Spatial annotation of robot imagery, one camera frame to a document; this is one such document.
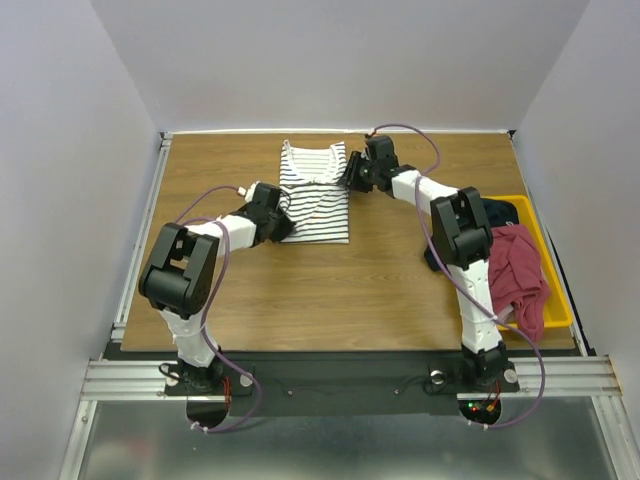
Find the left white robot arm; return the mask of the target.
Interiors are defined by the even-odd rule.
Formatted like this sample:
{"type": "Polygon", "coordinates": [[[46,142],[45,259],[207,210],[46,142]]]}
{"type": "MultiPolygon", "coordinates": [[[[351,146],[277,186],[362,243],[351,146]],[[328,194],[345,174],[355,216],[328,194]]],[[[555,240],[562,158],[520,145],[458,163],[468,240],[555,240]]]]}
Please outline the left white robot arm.
{"type": "Polygon", "coordinates": [[[236,192],[245,203],[217,218],[178,220],[162,226],[138,282],[138,291],[171,332],[178,361],[160,369],[171,388],[210,394],[225,383],[220,347],[206,330],[207,317],[230,264],[231,253],[293,232],[289,195],[256,182],[236,192]]]}

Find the maroon tank top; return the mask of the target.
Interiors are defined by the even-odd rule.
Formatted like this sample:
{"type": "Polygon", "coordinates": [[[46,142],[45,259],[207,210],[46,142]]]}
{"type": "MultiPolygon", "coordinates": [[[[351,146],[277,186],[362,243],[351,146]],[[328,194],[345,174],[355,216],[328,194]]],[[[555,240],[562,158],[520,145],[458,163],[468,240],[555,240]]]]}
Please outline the maroon tank top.
{"type": "Polygon", "coordinates": [[[544,333],[544,306],[551,295],[541,257],[529,230],[520,224],[492,229],[489,286],[496,314],[513,308],[517,327],[538,342],[544,333]]]}

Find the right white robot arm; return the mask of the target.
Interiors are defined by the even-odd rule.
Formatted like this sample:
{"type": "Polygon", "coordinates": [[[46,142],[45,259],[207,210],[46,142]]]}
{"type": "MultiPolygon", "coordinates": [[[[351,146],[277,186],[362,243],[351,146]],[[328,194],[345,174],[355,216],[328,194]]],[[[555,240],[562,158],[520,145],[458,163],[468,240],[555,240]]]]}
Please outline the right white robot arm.
{"type": "Polygon", "coordinates": [[[489,284],[492,229],[480,193],[456,189],[411,165],[399,163],[392,139],[369,134],[364,150],[353,152],[339,183],[349,191],[373,189],[417,208],[429,250],[456,289],[462,321],[460,378],[482,390],[509,368],[489,284]],[[431,219],[426,228],[425,218],[431,219]]]}

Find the black white striped tank top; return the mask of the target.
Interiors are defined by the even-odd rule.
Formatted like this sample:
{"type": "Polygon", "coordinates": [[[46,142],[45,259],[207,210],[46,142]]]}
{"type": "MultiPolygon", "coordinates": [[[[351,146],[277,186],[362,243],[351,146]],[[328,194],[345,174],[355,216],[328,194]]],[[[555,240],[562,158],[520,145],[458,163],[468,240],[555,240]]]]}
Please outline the black white striped tank top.
{"type": "Polygon", "coordinates": [[[347,244],[349,194],[339,185],[347,167],[346,146],[338,142],[324,149],[308,149],[284,141],[279,166],[281,201],[293,231],[290,244],[347,244]]]}

